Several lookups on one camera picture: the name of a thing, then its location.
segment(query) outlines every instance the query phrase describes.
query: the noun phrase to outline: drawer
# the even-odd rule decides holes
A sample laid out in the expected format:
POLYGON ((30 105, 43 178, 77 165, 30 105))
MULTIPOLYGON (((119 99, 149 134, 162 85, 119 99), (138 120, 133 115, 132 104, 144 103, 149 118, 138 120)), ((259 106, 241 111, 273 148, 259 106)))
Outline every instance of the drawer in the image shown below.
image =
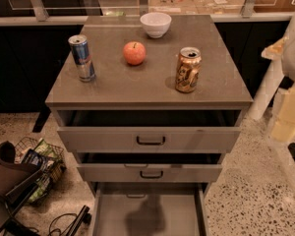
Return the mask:
POLYGON ((78 170, 90 182, 214 182, 217 154, 94 154, 78 170))
POLYGON ((91 227, 96 236, 207 236, 201 185, 99 184, 91 227))
POLYGON ((68 151, 229 152, 238 127, 61 127, 68 151))

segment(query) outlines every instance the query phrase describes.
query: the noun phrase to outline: drawer front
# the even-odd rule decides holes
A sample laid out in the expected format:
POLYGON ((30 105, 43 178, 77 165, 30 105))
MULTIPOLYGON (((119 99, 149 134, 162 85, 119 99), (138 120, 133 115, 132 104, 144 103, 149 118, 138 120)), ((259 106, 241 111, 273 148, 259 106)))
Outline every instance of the drawer front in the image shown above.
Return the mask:
POLYGON ((85 181, 91 182, 214 182, 219 164, 79 164, 85 181))
POLYGON ((209 235, 201 185, 123 186, 99 184, 92 235, 209 235))
POLYGON ((68 151, 92 152, 229 152, 239 133, 237 127, 62 127, 58 130, 68 151))

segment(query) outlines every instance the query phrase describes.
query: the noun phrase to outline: wire basket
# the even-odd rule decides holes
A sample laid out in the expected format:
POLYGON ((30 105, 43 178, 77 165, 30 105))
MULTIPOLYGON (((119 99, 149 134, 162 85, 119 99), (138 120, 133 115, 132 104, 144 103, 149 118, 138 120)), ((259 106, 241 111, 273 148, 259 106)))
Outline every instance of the wire basket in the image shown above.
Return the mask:
POLYGON ((43 156, 49 156, 45 150, 41 150, 39 145, 48 149, 48 154, 52 153, 53 164, 43 171, 42 176, 37 180, 38 188, 29 198, 31 205, 40 205, 43 199, 48 195, 53 185, 60 179, 62 173, 66 170, 64 159, 64 150, 48 144, 45 140, 36 140, 30 137, 22 138, 16 145, 16 159, 21 158, 30 148, 43 156))

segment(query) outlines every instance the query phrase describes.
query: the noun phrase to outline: red apple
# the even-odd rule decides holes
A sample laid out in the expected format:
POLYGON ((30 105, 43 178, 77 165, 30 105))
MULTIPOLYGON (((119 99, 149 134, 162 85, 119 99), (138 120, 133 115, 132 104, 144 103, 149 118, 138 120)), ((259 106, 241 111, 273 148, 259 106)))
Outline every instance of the red apple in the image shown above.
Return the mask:
POLYGON ((136 66, 145 60, 147 52, 140 42, 131 41, 125 44, 123 54, 130 65, 136 66))

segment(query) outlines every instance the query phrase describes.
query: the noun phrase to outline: speckled terrazzo floor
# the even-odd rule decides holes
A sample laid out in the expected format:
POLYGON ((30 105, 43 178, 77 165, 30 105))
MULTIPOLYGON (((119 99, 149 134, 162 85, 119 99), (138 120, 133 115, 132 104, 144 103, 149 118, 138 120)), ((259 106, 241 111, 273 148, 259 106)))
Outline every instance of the speckled terrazzo floor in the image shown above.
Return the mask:
MULTIPOLYGON (((16 144, 25 136, 44 137, 63 147, 52 116, 41 133, 31 132, 37 115, 0 114, 0 143, 8 140, 16 144)), ((295 163, 286 147, 274 149, 266 142, 269 117, 270 109, 259 121, 244 119, 239 140, 226 155, 218 181, 208 191, 205 201, 210 235, 295 235, 295 163)), ((92 208, 94 202, 74 158, 67 152, 65 157, 68 169, 43 205, 25 206, 17 215, 40 235, 48 234, 56 216, 78 213, 83 205, 92 208)), ((59 220, 57 227, 65 228, 71 219, 59 220)), ((77 235, 87 233, 88 227, 83 224, 77 235)))

